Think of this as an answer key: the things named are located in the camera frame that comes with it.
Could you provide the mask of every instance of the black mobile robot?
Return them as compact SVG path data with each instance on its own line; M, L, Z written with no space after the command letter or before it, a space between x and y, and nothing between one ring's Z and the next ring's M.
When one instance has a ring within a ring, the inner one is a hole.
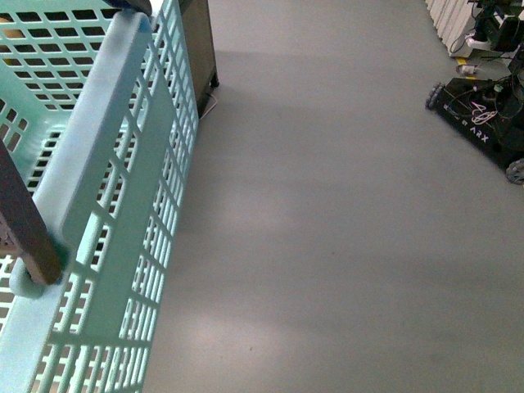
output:
M511 183L524 184L524 10L522 1L478 0L475 32L465 43L515 52L510 75L498 80L454 78L437 84L426 108L435 110L500 168Z

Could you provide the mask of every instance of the plastic basket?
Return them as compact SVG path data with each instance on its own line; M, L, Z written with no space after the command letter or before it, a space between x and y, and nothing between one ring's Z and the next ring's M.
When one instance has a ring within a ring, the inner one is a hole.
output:
M198 123L180 10L86 4L0 10L0 138L66 263L0 260L2 393L141 391L150 354Z

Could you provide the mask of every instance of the floor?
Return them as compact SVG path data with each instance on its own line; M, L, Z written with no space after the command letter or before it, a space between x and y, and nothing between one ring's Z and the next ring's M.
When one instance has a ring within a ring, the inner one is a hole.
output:
M522 392L524 190L434 113L421 0L210 0L146 393Z

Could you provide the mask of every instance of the black cabinet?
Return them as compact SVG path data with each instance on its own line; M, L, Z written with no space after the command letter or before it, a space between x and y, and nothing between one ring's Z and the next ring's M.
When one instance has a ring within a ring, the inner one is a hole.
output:
M219 86L215 46L207 0L178 0L182 12L187 54L191 66L198 113L206 108L210 91Z

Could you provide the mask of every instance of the cabinet leg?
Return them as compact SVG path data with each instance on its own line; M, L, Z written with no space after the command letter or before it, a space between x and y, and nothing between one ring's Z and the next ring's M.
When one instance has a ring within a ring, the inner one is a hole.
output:
M220 86L219 75L215 71L215 73L213 74L213 78L211 78L211 87L212 88L217 88L218 86Z

